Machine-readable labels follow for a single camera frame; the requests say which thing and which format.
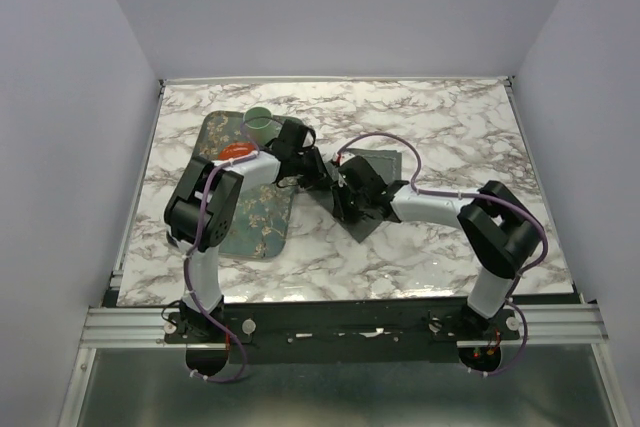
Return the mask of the grey cloth napkin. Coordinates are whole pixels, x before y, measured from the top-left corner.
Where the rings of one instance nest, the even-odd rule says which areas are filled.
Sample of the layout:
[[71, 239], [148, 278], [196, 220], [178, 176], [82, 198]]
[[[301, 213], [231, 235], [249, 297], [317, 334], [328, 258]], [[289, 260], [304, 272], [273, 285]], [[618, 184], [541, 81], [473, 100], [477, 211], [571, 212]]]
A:
[[[371, 166], [387, 183], [390, 183], [393, 180], [401, 180], [402, 154], [396, 150], [369, 150], [349, 148], [346, 150], [346, 154], [347, 159], [341, 161], [340, 165], [343, 165], [346, 161], [355, 156], [362, 156], [371, 164]], [[330, 188], [328, 190], [310, 190], [310, 195], [321, 207], [323, 207], [332, 215], [333, 199], [331, 194], [331, 186], [338, 179], [337, 169], [339, 166], [336, 166], [332, 161], [326, 162], [325, 166], [330, 175]], [[359, 221], [356, 224], [351, 225], [337, 219], [335, 220], [358, 243], [363, 242], [382, 223], [380, 221], [367, 219], [365, 221]]]

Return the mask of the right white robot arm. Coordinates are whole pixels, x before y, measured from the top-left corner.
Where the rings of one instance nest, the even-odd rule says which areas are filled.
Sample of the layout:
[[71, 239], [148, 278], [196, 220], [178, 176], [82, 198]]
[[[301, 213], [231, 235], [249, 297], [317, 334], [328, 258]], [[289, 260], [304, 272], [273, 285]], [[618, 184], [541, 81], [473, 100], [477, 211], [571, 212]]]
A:
[[480, 339], [496, 327], [516, 274], [542, 242], [540, 226], [512, 192], [490, 181], [477, 192], [420, 194], [405, 180], [384, 181], [362, 156], [330, 164], [334, 217], [355, 226], [365, 221], [423, 222], [461, 230], [481, 269], [460, 326]]

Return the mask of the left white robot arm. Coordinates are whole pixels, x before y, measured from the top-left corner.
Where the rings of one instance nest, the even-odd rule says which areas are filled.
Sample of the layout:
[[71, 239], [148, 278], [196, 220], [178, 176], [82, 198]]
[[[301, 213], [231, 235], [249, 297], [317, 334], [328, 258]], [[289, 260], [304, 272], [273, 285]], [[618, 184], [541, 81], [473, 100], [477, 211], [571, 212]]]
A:
[[167, 238], [183, 256], [185, 293], [180, 315], [201, 342], [228, 328], [219, 310], [219, 247], [228, 235], [241, 194], [295, 179], [305, 187], [329, 180], [313, 128], [291, 119], [280, 122], [273, 138], [261, 145], [248, 138], [223, 149], [210, 161], [192, 157], [164, 211]]

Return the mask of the pale green cup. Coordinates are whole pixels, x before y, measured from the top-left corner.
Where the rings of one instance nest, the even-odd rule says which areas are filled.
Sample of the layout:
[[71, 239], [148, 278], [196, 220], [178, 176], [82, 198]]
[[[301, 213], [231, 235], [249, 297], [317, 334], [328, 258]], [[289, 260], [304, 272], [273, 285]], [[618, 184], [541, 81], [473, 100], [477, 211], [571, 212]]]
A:
[[265, 146], [277, 136], [278, 124], [271, 111], [265, 107], [253, 107], [243, 116], [243, 127], [248, 136], [260, 146]]

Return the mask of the red saucer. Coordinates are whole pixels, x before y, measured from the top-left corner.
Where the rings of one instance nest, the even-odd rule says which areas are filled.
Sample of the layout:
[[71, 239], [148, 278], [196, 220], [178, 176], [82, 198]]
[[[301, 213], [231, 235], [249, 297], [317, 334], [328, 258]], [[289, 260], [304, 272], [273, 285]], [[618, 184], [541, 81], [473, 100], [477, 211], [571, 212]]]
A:
[[230, 159], [247, 156], [255, 151], [255, 147], [248, 142], [234, 142], [224, 147], [218, 154], [218, 159], [227, 161]]

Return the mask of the green floral tray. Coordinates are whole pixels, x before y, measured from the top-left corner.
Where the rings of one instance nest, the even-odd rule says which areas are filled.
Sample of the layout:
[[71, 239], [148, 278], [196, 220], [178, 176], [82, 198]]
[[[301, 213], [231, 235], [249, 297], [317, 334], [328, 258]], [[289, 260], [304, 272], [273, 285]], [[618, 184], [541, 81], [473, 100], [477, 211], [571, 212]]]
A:
[[[214, 111], [208, 114], [199, 131], [192, 155], [209, 161], [222, 150], [247, 138], [241, 130], [243, 114]], [[238, 199], [228, 235], [220, 245], [222, 256], [269, 260], [284, 249], [297, 187], [274, 184], [243, 192]]]

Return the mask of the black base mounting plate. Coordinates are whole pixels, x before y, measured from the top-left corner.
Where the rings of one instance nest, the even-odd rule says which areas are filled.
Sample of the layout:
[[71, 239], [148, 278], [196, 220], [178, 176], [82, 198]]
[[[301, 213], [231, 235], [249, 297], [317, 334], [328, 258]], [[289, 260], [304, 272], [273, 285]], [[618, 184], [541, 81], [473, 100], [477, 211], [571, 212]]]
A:
[[452, 362], [472, 349], [520, 338], [514, 312], [483, 320], [463, 297], [237, 303], [209, 322], [181, 305], [165, 321], [164, 340], [191, 359], [251, 365], [347, 362]]

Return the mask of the aluminium frame rail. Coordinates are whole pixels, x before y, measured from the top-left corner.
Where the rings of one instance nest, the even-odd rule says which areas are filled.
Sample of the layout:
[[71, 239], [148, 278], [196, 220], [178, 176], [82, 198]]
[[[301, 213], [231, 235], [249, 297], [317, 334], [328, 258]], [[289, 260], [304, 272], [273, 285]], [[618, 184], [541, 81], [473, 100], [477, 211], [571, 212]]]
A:
[[161, 308], [91, 308], [80, 338], [81, 348], [180, 348], [164, 341]]

